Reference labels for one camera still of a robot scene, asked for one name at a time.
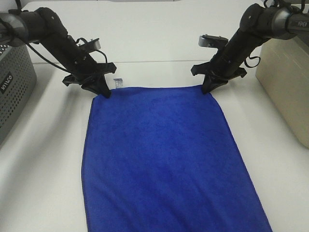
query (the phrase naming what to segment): gray plastic crate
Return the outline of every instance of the gray plastic crate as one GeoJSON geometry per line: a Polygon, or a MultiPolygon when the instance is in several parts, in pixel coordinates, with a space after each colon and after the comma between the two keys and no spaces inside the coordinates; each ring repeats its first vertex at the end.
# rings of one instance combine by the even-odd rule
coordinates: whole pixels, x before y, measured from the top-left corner
{"type": "Polygon", "coordinates": [[[26,46],[0,45],[0,144],[24,109],[36,79],[26,46]]]}

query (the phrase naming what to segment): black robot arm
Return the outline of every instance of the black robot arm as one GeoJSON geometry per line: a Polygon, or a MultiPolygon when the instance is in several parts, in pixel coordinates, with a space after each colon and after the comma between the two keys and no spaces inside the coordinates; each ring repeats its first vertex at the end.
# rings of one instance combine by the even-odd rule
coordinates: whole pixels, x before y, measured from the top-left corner
{"type": "Polygon", "coordinates": [[[63,83],[79,84],[83,89],[108,98],[111,95],[104,74],[115,73],[113,63],[97,63],[89,53],[100,49],[98,39],[78,46],[68,35],[58,15],[49,8],[34,12],[0,13],[0,44],[22,46],[42,44],[71,74],[63,83]]]}
{"type": "Polygon", "coordinates": [[[209,62],[194,65],[191,72],[204,74],[202,92],[211,92],[230,79],[244,77],[247,72],[239,66],[256,47],[272,38],[288,40],[308,32],[309,15],[301,13],[297,7],[264,8],[253,4],[242,16],[239,29],[230,41],[209,35],[200,37],[200,46],[216,47],[218,52],[209,62]]]}

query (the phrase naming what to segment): beige box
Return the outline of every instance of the beige box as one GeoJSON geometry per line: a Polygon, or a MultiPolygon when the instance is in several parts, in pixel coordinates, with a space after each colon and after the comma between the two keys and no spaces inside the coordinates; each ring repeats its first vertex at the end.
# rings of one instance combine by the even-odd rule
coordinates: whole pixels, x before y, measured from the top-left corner
{"type": "Polygon", "coordinates": [[[262,46],[256,77],[292,129],[309,147],[309,47],[298,37],[262,46]]]}

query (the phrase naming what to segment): microfiber towel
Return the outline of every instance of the microfiber towel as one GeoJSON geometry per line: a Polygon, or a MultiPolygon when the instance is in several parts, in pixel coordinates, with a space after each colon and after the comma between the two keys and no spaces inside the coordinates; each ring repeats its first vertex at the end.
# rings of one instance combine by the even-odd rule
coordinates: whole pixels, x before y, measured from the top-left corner
{"type": "Polygon", "coordinates": [[[268,232],[223,112],[200,87],[94,98],[82,164],[89,232],[268,232]]]}

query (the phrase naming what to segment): ventilation holes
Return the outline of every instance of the ventilation holes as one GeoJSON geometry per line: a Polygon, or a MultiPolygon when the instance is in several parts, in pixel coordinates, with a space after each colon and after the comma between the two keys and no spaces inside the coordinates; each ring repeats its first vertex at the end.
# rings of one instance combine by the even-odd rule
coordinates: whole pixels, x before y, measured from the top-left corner
{"type": "Polygon", "coordinates": [[[27,48],[12,48],[0,45],[0,83],[9,72],[12,73],[13,81],[4,94],[0,93],[0,132],[14,111],[19,107],[27,89],[35,81],[31,60],[27,54],[27,48]],[[1,56],[8,48],[11,51],[1,56]]]}

